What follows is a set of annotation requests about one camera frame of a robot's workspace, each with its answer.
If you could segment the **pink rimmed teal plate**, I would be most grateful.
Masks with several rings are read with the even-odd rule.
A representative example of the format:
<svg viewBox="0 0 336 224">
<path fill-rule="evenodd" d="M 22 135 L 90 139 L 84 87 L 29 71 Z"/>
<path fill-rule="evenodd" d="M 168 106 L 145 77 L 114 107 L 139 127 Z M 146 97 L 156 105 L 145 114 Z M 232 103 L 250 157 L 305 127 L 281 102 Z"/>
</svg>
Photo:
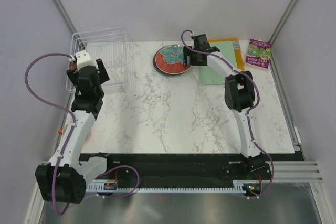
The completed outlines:
<svg viewBox="0 0 336 224">
<path fill-rule="evenodd" d="M 153 66 L 165 75 L 180 75 L 192 67 L 184 64 L 183 46 L 178 44 L 160 48 L 153 57 Z"/>
</svg>

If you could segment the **grey plate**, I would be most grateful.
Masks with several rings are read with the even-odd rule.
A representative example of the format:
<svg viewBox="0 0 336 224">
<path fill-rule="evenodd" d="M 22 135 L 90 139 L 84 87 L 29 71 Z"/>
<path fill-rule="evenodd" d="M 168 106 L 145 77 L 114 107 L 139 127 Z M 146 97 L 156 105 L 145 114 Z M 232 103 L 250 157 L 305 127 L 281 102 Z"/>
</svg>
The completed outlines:
<svg viewBox="0 0 336 224">
<path fill-rule="evenodd" d="M 164 71 L 162 71 L 156 64 L 156 61 L 155 61 L 155 58 L 153 58 L 152 60 L 152 65 L 153 65 L 153 68 L 161 75 L 163 76 L 166 76 L 166 77 L 174 77 L 174 76 L 180 76 L 186 72 L 188 72 L 189 70 L 191 70 L 191 68 L 188 68 L 187 70 L 184 70 L 182 72 L 179 72 L 179 73 L 166 73 Z"/>
</svg>

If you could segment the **dark red patterned plate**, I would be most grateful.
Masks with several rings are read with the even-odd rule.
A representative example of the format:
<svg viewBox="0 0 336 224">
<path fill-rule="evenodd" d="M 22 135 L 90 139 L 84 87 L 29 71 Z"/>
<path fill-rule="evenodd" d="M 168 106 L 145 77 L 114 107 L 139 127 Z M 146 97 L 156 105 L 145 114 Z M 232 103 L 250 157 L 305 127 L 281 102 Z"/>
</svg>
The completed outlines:
<svg viewBox="0 0 336 224">
<path fill-rule="evenodd" d="M 76 61 L 70 61 L 69 62 L 69 70 L 77 70 L 77 62 Z"/>
</svg>

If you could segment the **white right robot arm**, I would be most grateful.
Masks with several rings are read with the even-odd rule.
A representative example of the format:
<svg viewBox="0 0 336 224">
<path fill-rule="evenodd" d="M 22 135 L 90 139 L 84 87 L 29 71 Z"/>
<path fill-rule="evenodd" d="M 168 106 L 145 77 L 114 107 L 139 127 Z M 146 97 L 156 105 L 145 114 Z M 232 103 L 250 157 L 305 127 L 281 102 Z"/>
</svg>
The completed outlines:
<svg viewBox="0 0 336 224">
<path fill-rule="evenodd" d="M 205 34 L 185 30 L 181 41 L 184 65 L 208 66 L 225 79 L 224 102 L 234 114 L 241 141 L 240 172 L 245 178 L 254 178 L 265 167 L 266 152 L 259 146 L 255 132 L 253 110 L 260 103 L 260 93 L 251 72 L 234 67 L 220 49 L 209 44 Z"/>
</svg>

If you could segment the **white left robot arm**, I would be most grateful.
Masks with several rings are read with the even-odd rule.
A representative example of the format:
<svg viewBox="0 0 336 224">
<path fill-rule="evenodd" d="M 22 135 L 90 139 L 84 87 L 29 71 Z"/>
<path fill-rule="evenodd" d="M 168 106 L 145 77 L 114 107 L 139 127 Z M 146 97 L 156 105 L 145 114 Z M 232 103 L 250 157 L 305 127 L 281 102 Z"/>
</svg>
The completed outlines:
<svg viewBox="0 0 336 224">
<path fill-rule="evenodd" d="M 60 144 L 46 165 L 39 165 L 35 177 L 45 201 L 80 203 L 86 186 L 96 177 L 111 178 L 115 165 L 103 157 L 91 157 L 81 165 L 79 157 L 103 105 L 102 84 L 110 78 L 103 61 L 96 63 L 77 62 L 76 70 L 67 75 L 76 87 L 71 105 L 71 117 Z"/>
</svg>

